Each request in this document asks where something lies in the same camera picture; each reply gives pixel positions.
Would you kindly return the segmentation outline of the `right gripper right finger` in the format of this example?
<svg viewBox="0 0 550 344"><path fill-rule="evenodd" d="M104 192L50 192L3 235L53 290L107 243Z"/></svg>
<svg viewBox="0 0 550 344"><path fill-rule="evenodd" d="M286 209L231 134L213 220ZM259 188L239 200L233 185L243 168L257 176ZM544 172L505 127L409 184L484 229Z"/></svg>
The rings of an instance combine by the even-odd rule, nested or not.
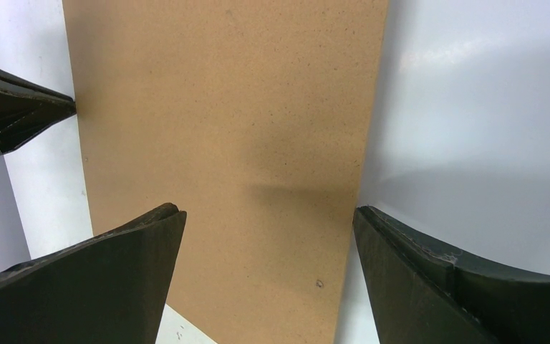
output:
<svg viewBox="0 0 550 344"><path fill-rule="evenodd" d="M428 236L371 206L354 237L381 343L550 343L550 275Z"/></svg>

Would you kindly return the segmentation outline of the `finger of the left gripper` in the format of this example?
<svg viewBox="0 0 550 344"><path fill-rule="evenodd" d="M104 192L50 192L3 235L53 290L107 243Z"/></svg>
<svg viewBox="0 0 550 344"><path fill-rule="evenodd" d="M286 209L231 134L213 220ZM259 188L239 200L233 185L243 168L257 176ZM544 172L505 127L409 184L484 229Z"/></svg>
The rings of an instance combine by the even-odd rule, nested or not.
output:
<svg viewBox="0 0 550 344"><path fill-rule="evenodd" d="M0 156L76 113L70 96L0 70Z"/></svg>

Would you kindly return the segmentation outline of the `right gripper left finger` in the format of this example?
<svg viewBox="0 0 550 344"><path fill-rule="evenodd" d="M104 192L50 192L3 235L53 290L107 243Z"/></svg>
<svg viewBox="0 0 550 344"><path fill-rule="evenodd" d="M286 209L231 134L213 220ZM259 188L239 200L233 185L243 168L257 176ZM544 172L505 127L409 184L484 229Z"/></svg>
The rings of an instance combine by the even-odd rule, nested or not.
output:
<svg viewBox="0 0 550 344"><path fill-rule="evenodd" d="M0 272L0 343L154 343L187 214L162 204Z"/></svg>

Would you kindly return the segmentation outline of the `brown backing board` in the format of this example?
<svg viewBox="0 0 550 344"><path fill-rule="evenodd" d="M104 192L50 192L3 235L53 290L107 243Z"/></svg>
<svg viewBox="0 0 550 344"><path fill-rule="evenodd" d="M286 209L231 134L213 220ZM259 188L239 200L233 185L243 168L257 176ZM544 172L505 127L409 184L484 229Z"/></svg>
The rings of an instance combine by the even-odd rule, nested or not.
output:
<svg viewBox="0 0 550 344"><path fill-rule="evenodd" d="M187 213L168 304L332 343L386 1L65 1L95 233Z"/></svg>

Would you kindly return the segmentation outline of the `photo print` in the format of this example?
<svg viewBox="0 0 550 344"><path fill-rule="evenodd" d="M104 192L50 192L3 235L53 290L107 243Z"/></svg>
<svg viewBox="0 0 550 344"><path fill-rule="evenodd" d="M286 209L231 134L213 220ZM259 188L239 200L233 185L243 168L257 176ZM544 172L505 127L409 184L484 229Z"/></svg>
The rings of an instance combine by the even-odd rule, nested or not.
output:
<svg viewBox="0 0 550 344"><path fill-rule="evenodd" d="M550 275L550 1L388 4L361 206ZM381 343L354 234L335 340Z"/></svg>

